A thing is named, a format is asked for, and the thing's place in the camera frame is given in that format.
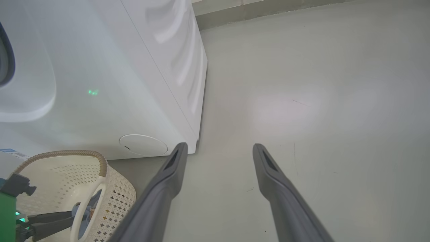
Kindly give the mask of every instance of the green indicator light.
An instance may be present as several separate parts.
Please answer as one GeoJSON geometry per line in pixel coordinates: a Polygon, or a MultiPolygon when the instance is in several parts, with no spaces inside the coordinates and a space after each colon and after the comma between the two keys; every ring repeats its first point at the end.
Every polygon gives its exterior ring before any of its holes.
{"type": "Polygon", "coordinates": [[[98,94],[98,89],[97,89],[97,90],[95,90],[95,91],[93,91],[93,90],[88,90],[88,94],[91,94],[91,95],[97,95],[97,94],[98,94]]]}

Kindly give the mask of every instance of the basket handle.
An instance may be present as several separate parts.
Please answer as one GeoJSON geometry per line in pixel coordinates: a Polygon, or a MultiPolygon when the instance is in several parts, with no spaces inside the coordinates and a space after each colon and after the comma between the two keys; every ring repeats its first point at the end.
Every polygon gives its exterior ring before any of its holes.
{"type": "MultiPolygon", "coordinates": [[[[80,202],[78,210],[76,211],[76,214],[75,214],[75,218],[73,219],[73,224],[72,224],[72,228],[70,231],[70,242],[79,242],[80,241],[80,239],[78,239],[79,228],[80,228],[80,224],[82,223],[82,217],[85,213],[87,204],[89,203],[91,197],[95,193],[98,186],[100,184],[102,184],[105,180],[106,180],[105,177],[99,176],[97,178],[97,180],[95,180],[95,182],[93,182],[91,184],[90,188],[88,189],[88,193],[85,196],[85,199],[80,202]]],[[[103,193],[100,195],[99,201],[101,201],[102,196],[103,196],[103,193]]],[[[83,239],[86,239],[86,235],[88,234],[89,230],[91,229],[90,226],[91,226],[91,222],[90,222],[89,226],[87,227],[84,235],[82,236],[83,239]]]]}
{"type": "Polygon", "coordinates": [[[65,155],[83,155],[83,156],[92,156],[98,159],[100,162],[100,171],[98,173],[101,177],[106,177],[106,173],[108,171],[108,162],[106,161],[106,158],[98,153],[97,151],[91,151],[91,150],[80,150],[80,149],[74,149],[74,150],[59,150],[59,151],[53,151],[53,152],[47,152],[35,155],[28,160],[24,161],[16,170],[13,172],[15,174],[19,174],[25,167],[27,167],[29,164],[43,159],[43,158],[50,158],[50,157],[56,157],[56,156],[65,156],[65,155]]]}

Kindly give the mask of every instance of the concrete floor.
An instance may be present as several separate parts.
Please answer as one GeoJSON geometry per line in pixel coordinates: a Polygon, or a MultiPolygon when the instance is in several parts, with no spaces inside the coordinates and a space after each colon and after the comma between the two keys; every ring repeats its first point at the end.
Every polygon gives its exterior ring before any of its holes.
{"type": "MultiPolygon", "coordinates": [[[[392,0],[202,31],[201,137],[164,241],[277,241],[254,143],[335,241],[430,241],[429,25],[428,1],[392,0]]],[[[164,159],[109,163],[140,194],[164,159]]]]}

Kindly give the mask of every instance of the white plastic basket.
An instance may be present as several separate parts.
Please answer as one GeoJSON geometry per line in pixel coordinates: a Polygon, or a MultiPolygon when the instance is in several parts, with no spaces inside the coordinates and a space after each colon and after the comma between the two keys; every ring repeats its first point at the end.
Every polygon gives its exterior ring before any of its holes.
{"type": "Polygon", "coordinates": [[[45,242],[105,242],[136,201],[131,183],[95,151],[39,154],[21,164],[14,173],[29,178],[30,185],[37,187],[33,195],[17,197],[17,210],[27,216],[70,211],[77,202],[88,204],[102,189],[91,221],[80,239],[78,232],[86,208],[81,205],[72,228],[41,240],[45,242]]]}

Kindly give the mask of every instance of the label sticker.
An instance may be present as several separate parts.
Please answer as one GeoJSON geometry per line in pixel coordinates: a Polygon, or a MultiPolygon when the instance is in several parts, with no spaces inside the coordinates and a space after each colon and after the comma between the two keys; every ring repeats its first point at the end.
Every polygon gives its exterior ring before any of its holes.
{"type": "Polygon", "coordinates": [[[13,149],[0,149],[0,151],[2,151],[4,153],[11,154],[11,155],[13,155],[17,158],[20,158],[21,160],[24,160],[24,161],[26,161],[30,158],[29,156],[26,156],[26,155],[22,154],[21,152],[18,152],[18,151],[13,150],[13,149]]]}

